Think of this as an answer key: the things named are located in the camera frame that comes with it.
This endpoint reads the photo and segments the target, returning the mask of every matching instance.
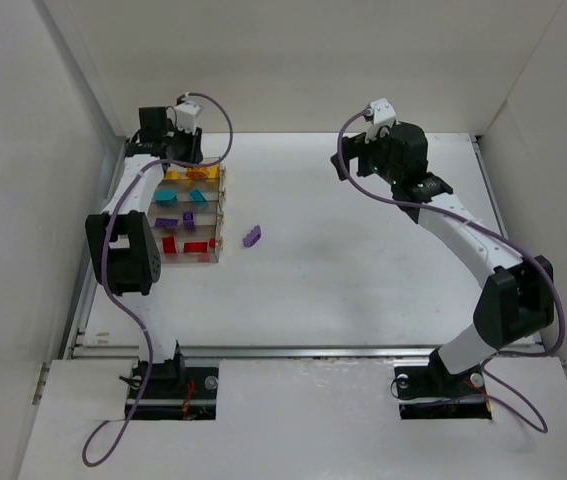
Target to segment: purple cable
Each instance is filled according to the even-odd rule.
[[[225,109],[223,108],[223,106],[220,103],[218,103],[216,100],[214,100],[212,97],[205,95],[204,93],[187,93],[185,96],[201,97],[201,98],[204,98],[204,99],[210,101],[221,111],[221,113],[225,117],[225,120],[227,121],[230,138],[228,140],[227,148],[225,149],[225,152],[223,153],[223,155],[221,155],[217,160],[215,160],[213,162],[199,163],[199,164],[196,165],[196,167],[204,168],[204,167],[213,167],[214,165],[218,165],[223,160],[225,160],[225,158],[228,156],[228,154],[230,153],[230,150],[232,148],[232,142],[234,140],[234,128],[232,126],[232,121],[230,120],[230,117],[227,114],[227,112],[225,111]],[[134,187],[139,182],[139,180],[141,179],[141,177],[143,176],[143,174],[145,172],[147,172],[153,166],[159,165],[159,164],[162,164],[162,163],[172,163],[174,165],[179,165],[179,166],[185,167],[185,168],[193,166],[191,163],[180,162],[180,161],[177,161],[177,160],[154,160],[154,161],[146,164],[139,171],[139,173],[136,175],[134,180],[132,180],[130,185],[128,185],[128,187],[125,189],[125,191],[123,192],[123,195],[121,195],[121,198],[119,199],[116,206],[114,207],[114,210],[112,210],[112,212],[110,213],[110,221],[108,222],[107,227],[105,229],[105,240],[103,241],[103,251],[101,253],[101,281],[103,283],[103,289],[105,290],[105,294],[112,301],[112,303],[114,303],[114,305],[116,305],[121,310],[123,310],[125,313],[127,313],[130,316],[130,318],[132,320],[134,320],[134,322],[139,326],[139,328],[143,332],[143,336],[145,337],[145,341],[147,343],[148,366],[147,366],[147,370],[145,372],[145,376],[143,377],[143,381],[141,382],[141,385],[139,387],[138,394],[136,395],[136,399],[134,400],[134,403],[132,404],[130,411],[126,415],[125,420],[123,421],[123,425],[121,426],[121,429],[119,430],[118,435],[114,439],[112,446],[105,453],[105,455],[103,455],[97,461],[92,462],[92,461],[88,460],[88,458],[87,458],[87,449],[89,448],[90,443],[92,443],[92,440],[94,439],[96,434],[99,431],[101,431],[101,429],[103,427],[105,427],[105,425],[110,423],[111,420],[105,420],[104,422],[102,422],[98,427],[96,427],[96,429],[90,434],[88,439],[85,441],[85,445],[83,446],[83,451],[81,452],[81,458],[82,458],[83,463],[85,464],[86,467],[98,467],[99,465],[104,463],[108,458],[110,458],[112,453],[114,453],[114,450],[116,450],[116,447],[118,447],[119,443],[121,442],[121,438],[123,438],[123,434],[125,433],[125,430],[127,429],[128,425],[130,424],[130,420],[132,420],[132,417],[134,416],[134,413],[136,412],[136,409],[139,406],[139,402],[141,401],[141,398],[143,398],[143,394],[145,393],[145,389],[147,388],[147,384],[150,380],[150,374],[152,373],[152,363],[154,361],[154,350],[153,350],[153,347],[152,347],[152,339],[150,338],[150,334],[148,333],[147,326],[145,325],[143,320],[141,320],[141,318],[139,318],[139,316],[136,315],[136,313],[134,313],[132,310],[127,308],[125,305],[123,305],[123,303],[121,303],[114,296],[114,294],[112,293],[112,290],[110,290],[110,286],[109,286],[108,281],[107,281],[107,278],[108,278],[107,277],[107,258],[108,258],[108,253],[109,253],[110,239],[112,238],[112,232],[114,230],[114,223],[116,221],[117,215],[119,214],[119,211],[121,210],[121,207],[123,206],[123,203],[125,202],[125,199],[127,199],[127,197],[130,195],[130,192],[134,189]]]
[[[545,352],[527,353],[527,352],[514,352],[514,351],[508,350],[508,351],[502,351],[500,353],[502,355],[519,356],[519,357],[546,357],[546,356],[552,356],[556,352],[558,352],[558,350],[561,348],[561,346],[563,345],[563,342],[565,340],[565,313],[563,311],[563,303],[561,302],[561,298],[559,297],[559,293],[556,290],[556,287],[554,286],[554,282],[552,281],[550,276],[547,274],[545,269],[543,269],[541,264],[532,256],[532,254],[527,252],[522,247],[519,247],[517,244],[515,244],[511,240],[505,238],[503,235],[500,235],[496,232],[493,232],[492,230],[490,230],[490,229],[488,229],[488,228],[484,227],[483,225],[480,225],[476,222],[472,222],[472,221],[466,219],[465,217],[463,217],[462,215],[459,215],[457,213],[451,212],[449,210],[445,210],[443,208],[435,207],[433,205],[428,205],[426,203],[404,202],[404,201],[393,200],[391,198],[385,198],[385,197],[381,197],[379,195],[375,195],[374,193],[366,190],[361,185],[359,185],[356,182],[356,180],[354,180],[352,175],[350,175],[350,172],[348,171],[348,169],[345,166],[345,160],[343,160],[343,136],[345,135],[345,131],[347,130],[347,128],[352,123],[354,123],[354,121],[356,121],[360,117],[363,117],[367,113],[369,113],[369,110],[366,108],[364,110],[361,110],[357,114],[353,115],[352,117],[350,117],[345,122],[345,124],[343,125],[343,127],[341,127],[341,130],[339,131],[339,134],[338,134],[338,137],[337,137],[336,148],[337,148],[337,157],[338,157],[338,160],[339,160],[339,166],[341,167],[341,173],[345,176],[345,178],[348,179],[348,181],[354,186],[354,188],[356,188],[359,192],[361,192],[366,197],[369,197],[373,200],[377,200],[377,201],[382,202],[382,203],[387,203],[389,205],[395,205],[397,207],[419,208],[419,209],[422,209],[422,210],[430,210],[432,212],[440,213],[441,215],[447,215],[448,217],[453,218],[454,220],[456,220],[458,222],[465,223],[465,224],[469,225],[474,230],[477,230],[477,231],[483,233],[484,235],[487,235],[489,237],[492,237],[492,238],[498,240],[499,242],[503,243],[504,245],[507,245],[508,247],[510,247],[512,250],[518,252],[521,255],[521,257],[523,257],[527,262],[529,262],[539,272],[539,275],[541,275],[541,278],[543,279],[543,281],[548,286],[550,293],[552,294],[552,299],[554,301],[554,305],[556,307],[556,313],[557,313],[557,317],[558,317],[559,333],[558,333],[558,336],[557,336],[557,339],[556,339],[556,343],[549,350],[547,350]],[[488,363],[489,360],[491,360],[491,358],[486,360],[485,362],[483,362],[482,367],[484,367]],[[507,403],[505,403],[503,400],[500,400],[498,398],[495,398],[495,397],[493,397],[491,395],[487,395],[487,394],[468,395],[468,396],[459,397],[459,398],[440,400],[438,402],[425,403],[423,405],[424,406],[437,406],[437,405],[446,405],[446,404],[450,404],[450,403],[457,403],[457,402],[459,402],[463,399],[479,398],[479,397],[486,398],[486,399],[493,400],[494,402],[504,406],[507,410],[509,410],[514,415],[521,418],[525,423],[530,425],[532,428],[534,428],[538,432],[547,433],[548,428],[547,428],[547,424],[545,423],[545,419],[543,418],[541,413],[536,409],[536,407],[534,407],[534,405],[532,405],[532,403],[527,398],[525,398],[523,396],[522,393],[517,391],[514,387],[505,383],[503,380],[497,378],[494,374],[487,372],[485,370],[485,368],[483,368],[483,372],[485,373],[486,376],[490,377],[492,380],[496,381],[497,383],[499,383],[503,387],[510,390],[516,396],[521,398],[530,407],[530,409],[536,414],[536,416],[539,418],[539,420],[541,421],[542,427],[539,428],[538,426],[534,425],[527,418],[525,418],[521,413],[519,413],[517,410],[515,410],[513,407],[511,407]]]

